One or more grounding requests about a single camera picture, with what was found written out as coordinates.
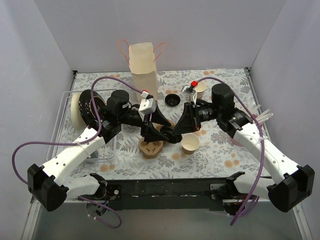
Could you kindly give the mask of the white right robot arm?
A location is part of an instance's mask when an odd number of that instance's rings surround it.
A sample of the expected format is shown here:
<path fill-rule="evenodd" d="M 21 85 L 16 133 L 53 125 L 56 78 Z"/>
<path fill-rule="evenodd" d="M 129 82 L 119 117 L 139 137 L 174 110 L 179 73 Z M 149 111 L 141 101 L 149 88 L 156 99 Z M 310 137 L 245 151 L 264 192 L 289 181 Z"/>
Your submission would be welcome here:
<path fill-rule="evenodd" d="M 212 194 L 237 199 L 252 194 L 270 200 L 281 212 L 288 212 L 312 193 L 315 171 L 301 166 L 286 157 L 272 142 L 263 137 L 262 129 L 254 119 L 235 106 L 235 94 L 224 83 L 211 88 L 211 102 L 197 99 L 193 81 L 184 86 L 190 100 L 184 103 L 181 118 L 173 129 L 173 135 L 199 131 L 202 122 L 215 120 L 219 128 L 245 147 L 269 173 L 269 178 L 237 172 L 225 180 L 225 184 Z"/>

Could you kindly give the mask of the black plastic cup lid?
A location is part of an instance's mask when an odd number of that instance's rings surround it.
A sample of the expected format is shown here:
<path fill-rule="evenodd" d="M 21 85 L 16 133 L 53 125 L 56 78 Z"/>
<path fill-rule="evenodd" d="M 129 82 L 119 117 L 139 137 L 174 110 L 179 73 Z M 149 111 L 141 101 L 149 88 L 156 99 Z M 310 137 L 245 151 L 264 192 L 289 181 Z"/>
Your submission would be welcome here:
<path fill-rule="evenodd" d="M 166 95 L 164 101 L 167 106 L 176 107 L 180 104 L 181 98 L 177 94 L 170 93 L 170 94 Z"/>
<path fill-rule="evenodd" d="M 162 126 L 160 132 L 168 138 L 168 143 L 177 144 L 180 143 L 183 139 L 182 135 L 173 135 L 173 128 L 170 126 Z"/>

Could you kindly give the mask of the brown cardboard cup carrier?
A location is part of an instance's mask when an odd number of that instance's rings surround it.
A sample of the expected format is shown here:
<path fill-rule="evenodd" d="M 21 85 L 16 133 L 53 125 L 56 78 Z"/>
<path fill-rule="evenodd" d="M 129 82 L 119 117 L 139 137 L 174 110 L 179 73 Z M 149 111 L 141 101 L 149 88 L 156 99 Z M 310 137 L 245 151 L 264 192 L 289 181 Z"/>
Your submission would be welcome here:
<path fill-rule="evenodd" d="M 168 144 L 167 141 L 145 142 L 145 139 L 142 137 L 139 140 L 138 147 L 144 158 L 154 159 L 159 155 L 163 146 L 166 144 Z"/>

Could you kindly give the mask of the stack of brown paper cups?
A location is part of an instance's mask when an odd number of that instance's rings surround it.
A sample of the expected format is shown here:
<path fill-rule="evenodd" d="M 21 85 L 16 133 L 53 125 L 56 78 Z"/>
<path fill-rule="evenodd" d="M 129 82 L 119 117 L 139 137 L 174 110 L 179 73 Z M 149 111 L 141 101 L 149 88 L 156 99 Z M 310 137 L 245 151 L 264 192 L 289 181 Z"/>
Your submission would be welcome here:
<path fill-rule="evenodd" d="M 205 94 L 205 91 L 207 89 L 207 85 L 204 81 L 201 81 L 193 89 L 196 92 L 196 98 L 201 99 Z"/>

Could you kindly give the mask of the beige paper takeout bag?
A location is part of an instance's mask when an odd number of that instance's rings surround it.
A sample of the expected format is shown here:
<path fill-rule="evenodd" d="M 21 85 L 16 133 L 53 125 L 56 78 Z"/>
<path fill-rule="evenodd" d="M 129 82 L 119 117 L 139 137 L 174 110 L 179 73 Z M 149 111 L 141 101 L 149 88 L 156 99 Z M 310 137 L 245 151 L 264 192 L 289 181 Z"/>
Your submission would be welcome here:
<path fill-rule="evenodd" d="M 162 42 L 156 47 L 151 42 L 129 44 L 124 39 L 117 42 L 118 49 L 128 63 L 135 88 L 146 90 L 155 100 L 158 100 L 156 60 L 166 45 L 166 42 Z"/>

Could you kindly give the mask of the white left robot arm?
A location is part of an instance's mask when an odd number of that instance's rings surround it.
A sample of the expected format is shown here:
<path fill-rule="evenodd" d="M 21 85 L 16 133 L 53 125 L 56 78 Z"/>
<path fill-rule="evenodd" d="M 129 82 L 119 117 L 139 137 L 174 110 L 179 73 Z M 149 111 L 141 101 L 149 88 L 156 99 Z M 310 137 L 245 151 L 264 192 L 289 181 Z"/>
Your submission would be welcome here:
<path fill-rule="evenodd" d="M 68 198 L 105 198 L 107 181 L 102 176 L 91 173 L 72 181 L 67 178 L 86 158 L 120 133 L 123 124 L 140 127 L 146 142 L 169 141 L 154 127 L 154 124 L 171 126 L 159 110 L 157 101 L 147 95 L 138 109 L 131 109 L 129 98 L 125 90 L 113 91 L 107 101 L 90 89 L 73 95 L 72 121 L 82 121 L 86 128 L 71 146 L 41 166 L 33 164 L 27 170 L 28 190 L 47 211 L 56 210 Z"/>

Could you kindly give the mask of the aluminium frame rail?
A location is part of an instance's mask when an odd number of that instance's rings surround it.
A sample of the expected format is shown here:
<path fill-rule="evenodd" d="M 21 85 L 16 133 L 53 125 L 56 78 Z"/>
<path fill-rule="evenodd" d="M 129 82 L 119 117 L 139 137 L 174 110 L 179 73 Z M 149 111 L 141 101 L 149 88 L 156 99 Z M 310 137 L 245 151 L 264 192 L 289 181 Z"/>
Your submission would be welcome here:
<path fill-rule="evenodd" d="M 300 206 L 287 213 L 266 200 L 230 225 L 222 203 L 207 197 L 164 196 L 143 200 L 141 209 L 124 209 L 102 219 L 121 222 L 113 229 L 89 217 L 83 202 L 67 202 L 55 211 L 33 203 L 25 240 L 310 240 Z"/>

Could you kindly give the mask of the brown paper cup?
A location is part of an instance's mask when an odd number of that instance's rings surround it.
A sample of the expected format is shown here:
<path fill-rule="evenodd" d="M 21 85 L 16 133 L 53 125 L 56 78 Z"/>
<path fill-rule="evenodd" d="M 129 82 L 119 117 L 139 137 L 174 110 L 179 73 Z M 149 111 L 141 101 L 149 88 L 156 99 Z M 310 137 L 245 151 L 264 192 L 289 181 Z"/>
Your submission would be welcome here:
<path fill-rule="evenodd" d="M 200 140 L 195 134 L 189 133 L 182 137 L 181 146 L 186 155 L 192 155 L 199 148 Z"/>

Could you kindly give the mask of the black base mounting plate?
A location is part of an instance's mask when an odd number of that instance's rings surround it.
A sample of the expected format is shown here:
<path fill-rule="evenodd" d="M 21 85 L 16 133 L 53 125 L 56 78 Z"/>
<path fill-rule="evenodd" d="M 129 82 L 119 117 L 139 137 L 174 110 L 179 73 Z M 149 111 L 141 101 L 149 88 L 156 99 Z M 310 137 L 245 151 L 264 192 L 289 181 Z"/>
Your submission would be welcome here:
<path fill-rule="evenodd" d="M 223 202 L 241 204 L 245 193 L 228 191 L 226 178 L 110 180 L 97 200 L 115 211 L 224 209 Z"/>

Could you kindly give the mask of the black round plate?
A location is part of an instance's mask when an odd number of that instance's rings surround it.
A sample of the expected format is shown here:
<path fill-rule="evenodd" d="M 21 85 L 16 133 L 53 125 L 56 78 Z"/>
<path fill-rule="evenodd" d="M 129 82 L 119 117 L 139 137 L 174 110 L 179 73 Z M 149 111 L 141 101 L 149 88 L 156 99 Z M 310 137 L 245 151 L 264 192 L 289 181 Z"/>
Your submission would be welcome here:
<path fill-rule="evenodd" d="M 106 105 L 101 95 L 99 95 L 96 91 L 93 91 L 93 98 L 98 111 Z M 84 90 L 80 94 L 78 100 L 79 112 L 87 126 L 97 119 L 96 112 L 94 110 L 94 103 L 92 101 L 90 89 Z"/>

